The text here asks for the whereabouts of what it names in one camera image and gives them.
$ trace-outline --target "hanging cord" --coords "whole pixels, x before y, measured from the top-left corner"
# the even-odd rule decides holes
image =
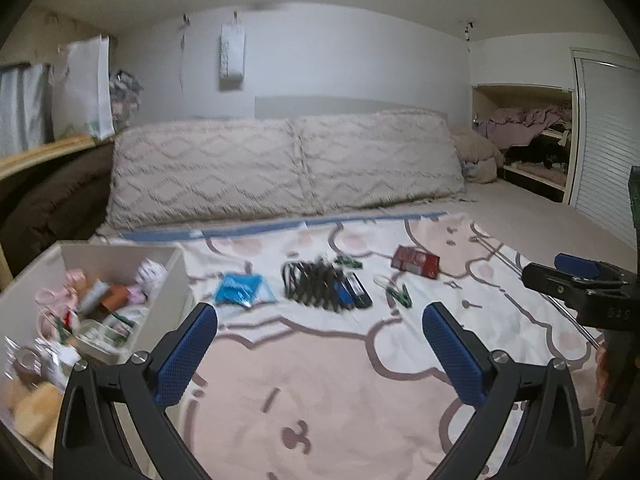
[[[186,14],[182,15],[182,25],[178,27],[178,31],[182,32],[180,37],[180,70],[178,72],[178,79],[180,80],[180,90],[184,96],[184,47],[187,41],[187,29],[191,27],[191,20]]]
[[[471,36],[469,35],[469,30],[471,30],[472,28],[474,28],[474,22],[466,22],[465,41],[467,42],[467,44],[469,43],[469,41],[471,41]],[[468,52],[471,52],[471,47],[469,45],[467,45],[466,49],[467,49]]]

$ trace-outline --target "curtain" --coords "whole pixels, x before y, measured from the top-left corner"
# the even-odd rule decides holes
[[[0,157],[53,141],[49,66],[0,68]]]

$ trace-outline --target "pink cartoon bedspread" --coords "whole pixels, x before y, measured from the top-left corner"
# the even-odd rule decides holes
[[[390,267],[398,245],[439,254],[428,280]],[[566,360],[589,434],[596,407],[594,351],[546,299],[520,281],[526,259],[467,216],[300,224],[251,235],[182,242],[197,300],[224,272],[256,272],[278,303],[222,310],[218,335],[182,403],[180,431],[214,480],[427,478],[469,421],[422,335],[422,310],[441,301],[489,350],[516,361]],[[347,254],[372,308],[336,314],[287,301],[287,260]],[[407,310],[375,285],[405,284]],[[494,474],[522,410],[482,471]]]

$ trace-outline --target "cushion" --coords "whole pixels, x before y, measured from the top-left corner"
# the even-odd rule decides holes
[[[115,141],[107,224],[119,230],[308,212],[287,121],[148,124]]]
[[[493,157],[496,166],[502,167],[504,157],[498,147],[471,128],[452,128],[451,137],[462,162],[480,162]]]
[[[464,189],[445,121],[424,110],[300,118],[318,213],[446,196]]]

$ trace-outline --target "red box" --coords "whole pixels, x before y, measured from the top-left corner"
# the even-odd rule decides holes
[[[417,247],[399,246],[391,260],[394,269],[405,270],[418,276],[438,279],[440,257]]]

